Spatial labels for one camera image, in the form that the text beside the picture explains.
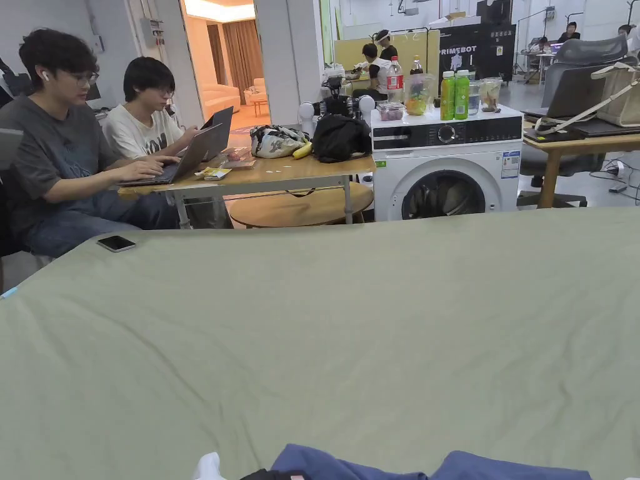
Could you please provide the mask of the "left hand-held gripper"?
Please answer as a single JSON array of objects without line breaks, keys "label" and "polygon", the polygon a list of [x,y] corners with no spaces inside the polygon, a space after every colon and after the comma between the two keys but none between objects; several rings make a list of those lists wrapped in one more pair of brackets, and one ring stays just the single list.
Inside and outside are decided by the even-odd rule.
[{"label": "left hand-held gripper", "polygon": [[[194,471],[193,479],[196,480],[221,480],[220,458],[217,452],[210,452],[199,458]],[[273,473],[267,469],[252,472],[241,480],[272,480]]]}]

